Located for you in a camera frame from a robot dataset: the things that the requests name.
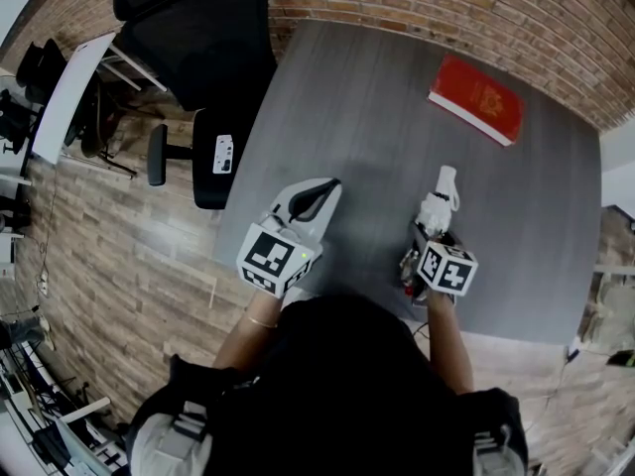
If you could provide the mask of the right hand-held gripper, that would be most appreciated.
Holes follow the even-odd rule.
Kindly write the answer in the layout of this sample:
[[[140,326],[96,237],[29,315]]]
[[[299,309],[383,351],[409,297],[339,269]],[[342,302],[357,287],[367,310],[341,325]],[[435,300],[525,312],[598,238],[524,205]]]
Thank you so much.
[[[427,303],[430,291],[464,297],[478,269],[473,254],[465,251],[461,240],[450,230],[443,242],[428,241],[425,227],[412,221],[412,247],[400,262],[401,281],[406,296],[415,305]]]

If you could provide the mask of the person's left forearm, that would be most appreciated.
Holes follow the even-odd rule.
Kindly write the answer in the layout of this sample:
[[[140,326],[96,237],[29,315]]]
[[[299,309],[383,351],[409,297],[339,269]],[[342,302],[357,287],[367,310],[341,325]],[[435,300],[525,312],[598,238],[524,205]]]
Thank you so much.
[[[256,292],[221,344],[212,367],[246,372],[275,334],[284,300]]]

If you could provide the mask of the small white table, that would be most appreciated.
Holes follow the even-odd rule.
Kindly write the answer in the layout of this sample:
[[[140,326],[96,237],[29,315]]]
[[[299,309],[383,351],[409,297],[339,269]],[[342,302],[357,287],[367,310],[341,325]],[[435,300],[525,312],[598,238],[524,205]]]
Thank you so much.
[[[141,87],[131,79],[102,61],[108,50],[111,50],[116,56],[127,62],[159,89],[164,92],[168,91],[168,88],[156,77],[113,44],[115,36],[116,34],[112,32],[80,44],[67,61],[55,90],[46,105],[33,141],[32,152],[40,159],[53,166],[58,163],[63,155],[64,138],[71,119],[85,89],[100,64],[103,64],[107,70],[119,76],[136,90],[141,90]]]

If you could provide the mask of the person's black clothing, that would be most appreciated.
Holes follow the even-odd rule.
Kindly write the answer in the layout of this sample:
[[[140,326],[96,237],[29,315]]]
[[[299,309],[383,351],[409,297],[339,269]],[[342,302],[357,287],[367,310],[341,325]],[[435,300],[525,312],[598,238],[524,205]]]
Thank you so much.
[[[518,400],[457,394],[364,297],[283,304],[246,372],[173,357],[136,412],[130,476],[527,476]]]

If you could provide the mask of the person's right forearm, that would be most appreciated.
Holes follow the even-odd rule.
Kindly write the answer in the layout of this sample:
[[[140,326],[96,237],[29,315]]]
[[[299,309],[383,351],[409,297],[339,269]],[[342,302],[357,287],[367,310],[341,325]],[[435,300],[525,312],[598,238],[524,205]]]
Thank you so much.
[[[473,371],[449,296],[428,290],[430,359],[445,384],[457,394],[474,391]]]

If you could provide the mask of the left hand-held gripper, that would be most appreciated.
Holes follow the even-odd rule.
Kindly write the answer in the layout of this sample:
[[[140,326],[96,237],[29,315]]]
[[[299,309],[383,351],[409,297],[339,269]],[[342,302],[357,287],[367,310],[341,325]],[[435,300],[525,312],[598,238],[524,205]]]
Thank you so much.
[[[321,256],[322,239],[342,194],[337,178],[309,178],[286,186],[258,222],[253,222],[238,251],[240,278],[282,298]],[[297,223],[291,221],[297,211]]]

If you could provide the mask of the white tag on chair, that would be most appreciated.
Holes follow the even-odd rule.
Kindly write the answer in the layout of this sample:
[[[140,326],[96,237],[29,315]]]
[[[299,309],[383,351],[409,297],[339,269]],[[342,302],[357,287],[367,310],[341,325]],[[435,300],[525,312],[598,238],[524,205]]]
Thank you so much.
[[[215,141],[212,172],[229,175],[233,172],[234,144],[231,135],[218,135]]]

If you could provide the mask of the red hardcover book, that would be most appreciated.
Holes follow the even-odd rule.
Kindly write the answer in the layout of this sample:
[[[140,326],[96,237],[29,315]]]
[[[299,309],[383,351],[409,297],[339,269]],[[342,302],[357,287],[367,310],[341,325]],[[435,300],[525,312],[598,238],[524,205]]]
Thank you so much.
[[[521,133],[524,102],[511,89],[453,55],[445,55],[428,99],[503,147]]]

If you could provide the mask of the black office chair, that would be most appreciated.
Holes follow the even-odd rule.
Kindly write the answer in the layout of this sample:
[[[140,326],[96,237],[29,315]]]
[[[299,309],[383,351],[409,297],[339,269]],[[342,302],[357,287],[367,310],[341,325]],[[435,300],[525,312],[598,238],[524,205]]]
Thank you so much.
[[[261,103],[277,68],[268,0],[113,0],[127,52],[150,67],[185,111],[192,144],[171,145],[161,124],[150,135],[148,183],[165,183],[167,162],[192,165],[197,207],[224,209]],[[233,172],[212,172],[218,135],[231,135]]]

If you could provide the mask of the dark grey wooden table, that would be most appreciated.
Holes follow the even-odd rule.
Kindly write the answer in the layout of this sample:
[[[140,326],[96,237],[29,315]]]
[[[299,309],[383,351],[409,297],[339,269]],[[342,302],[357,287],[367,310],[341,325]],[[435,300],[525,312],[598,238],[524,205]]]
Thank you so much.
[[[502,147],[431,103],[445,50],[379,30],[303,21],[279,64],[242,155],[213,259],[233,266],[249,225],[287,185],[336,178],[342,196],[309,292],[356,293],[423,320],[399,264],[411,220],[442,166],[457,171],[451,232],[477,260],[457,302],[469,332],[565,345],[577,331],[598,254],[597,131],[534,87],[481,64],[524,104]]]

